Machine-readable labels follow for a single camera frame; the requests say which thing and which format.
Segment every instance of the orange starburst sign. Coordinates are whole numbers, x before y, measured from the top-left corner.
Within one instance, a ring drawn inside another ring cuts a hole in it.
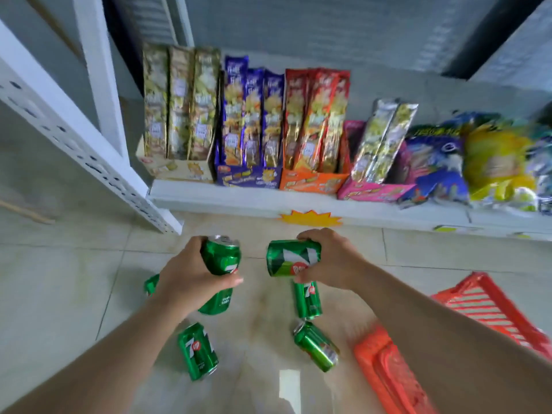
[[[297,212],[292,210],[291,215],[280,215],[280,221],[285,223],[294,223],[296,225],[307,225],[314,227],[332,227],[340,226],[343,223],[341,222],[341,217],[331,216],[332,214],[328,212],[327,214],[317,214],[313,210],[308,212]]]

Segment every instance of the pink display box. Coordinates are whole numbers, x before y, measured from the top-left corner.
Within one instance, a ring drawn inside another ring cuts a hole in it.
[[[339,200],[362,202],[396,202],[399,197],[416,184],[378,184],[367,181],[356,182],[350,177],[337,192]]]

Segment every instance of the white metal shelf frame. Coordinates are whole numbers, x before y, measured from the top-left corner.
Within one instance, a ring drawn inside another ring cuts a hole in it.
[[[92,2],[96,8],[88,13],[94,15],[92,21],[95,25],[79,23],[79,29],[97,34],[90,34],[83,38],[83,49],[93,56],[96,55],[93,61],[88,61],[87,56],[89,75],[103,74],[107,78],[103,90],[113,99],[116,85],[113,84],[115,77],[110,52],[107,55],[105,44],[100,48],[94,47],[95,41],[107,38],[105,17],[103,8],[98,8],[101,7],[101,0]],[[100,63],[102,68],[98,69],[97,66]],[[121,155],[90,123],[2,21],[0,21],[0,100],[24,117],[55,146],[156,228],[162,232],[177,234],[182,232],[182,224],[169,210],[156,207],[147,198],[148,186],[129,165],[128,156],[124,156],[127,150],[124,129],[116,124],[115,127],[119,126],[116,132],[109,133],[107,136],[108,139],[116,141],[114,144],[121,152],[124,151]],[[98,102],[100,97],[94,95],[94,100]],[[117,122],[120,118],[120,109],[112,110],[111,116],[106,114],[108,113],[106,109],[103,109],[102,113],[111,122]]]

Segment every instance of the red shopping basket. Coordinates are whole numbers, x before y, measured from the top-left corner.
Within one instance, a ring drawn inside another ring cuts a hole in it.
[[[473,272],[433,299],[552,359],[548,337],[518,311],[487,273]],[[354,354],[388,414],[437,413],[382,326],[358,343]]]

